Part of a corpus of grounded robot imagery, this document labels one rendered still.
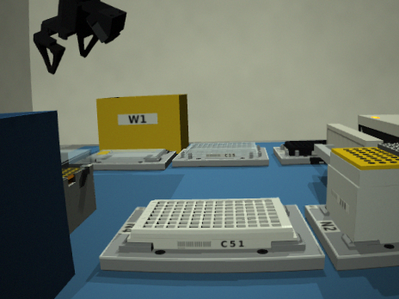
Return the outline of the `blue bench mat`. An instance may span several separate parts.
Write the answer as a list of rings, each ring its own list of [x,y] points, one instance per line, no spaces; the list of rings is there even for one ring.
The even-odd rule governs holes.
[[[336,271],[304,215],[326,204],[328,164],[94,170],[96,210],[71,234],[75,275],[54,299],[399,299],[399,266]],[[101,270],[99,256],[135,211],[156,199],[279,198],[296,204],[325,254],[299,272],[161,273]]]

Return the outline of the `white multi-well plate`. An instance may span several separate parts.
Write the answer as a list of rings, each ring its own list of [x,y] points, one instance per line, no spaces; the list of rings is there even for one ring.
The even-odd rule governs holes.
[[[127,238],[152,249],[271,248],[297,240],[279,198],[152,200]]]

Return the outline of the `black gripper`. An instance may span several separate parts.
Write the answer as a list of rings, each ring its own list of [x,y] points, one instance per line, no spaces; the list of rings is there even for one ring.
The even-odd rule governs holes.
[[[59,38],[67,40],[69,35],[77,34],[78,46],[80,55],[86,58],[99,40],[94,31],[90,26],[82,28],[76,32],[61,26],[63,0],[58,0],[58,15],[50,19],[44,20],[41,24],[40,31],[34,34],[34,43],[37,46],[41,56],[43,57],[47,70],[51,74],[55,74],[61,58],[63,57],[65,47],[57,43],[57,40],[51,37],[54,34],[58,34]],[[58,18],[57,18],[58,17]],[[81,31],[82,30],[82,31]],[[53,32],[54,31],[54,32]],[[84,50],[84,38],[89,37],[93,34],[93,38],[89,42],[88,46]],[[47,47],[53,54],[52,65],[47,53]]]

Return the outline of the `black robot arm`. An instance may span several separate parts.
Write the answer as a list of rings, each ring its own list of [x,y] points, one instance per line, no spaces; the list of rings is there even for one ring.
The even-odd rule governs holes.
[[[63,0],[61,26],[76,32],[90,25],[101,43],[107,44],[117,38],[124,29],[125,21],[125,11],[101,0]]]

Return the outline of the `yellow open bin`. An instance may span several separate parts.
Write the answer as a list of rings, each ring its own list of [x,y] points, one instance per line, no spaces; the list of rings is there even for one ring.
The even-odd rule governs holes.
[[[187,95],[96,99],[99,149],[166,149],[189,145]]]

